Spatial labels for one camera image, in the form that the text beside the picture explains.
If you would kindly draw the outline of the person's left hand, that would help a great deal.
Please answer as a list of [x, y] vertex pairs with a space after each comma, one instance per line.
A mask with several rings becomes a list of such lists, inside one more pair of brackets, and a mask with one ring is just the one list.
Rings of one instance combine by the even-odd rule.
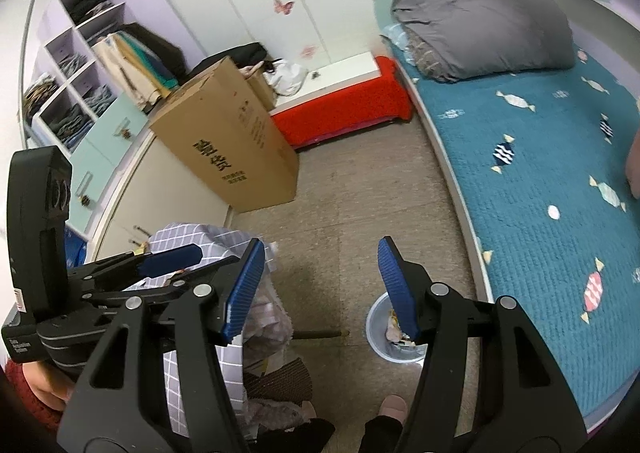
[[22, 369], [35, 397], [50, 409], [63, 412], [73, 394], [75, 383], [46, 361], [24, 363]]

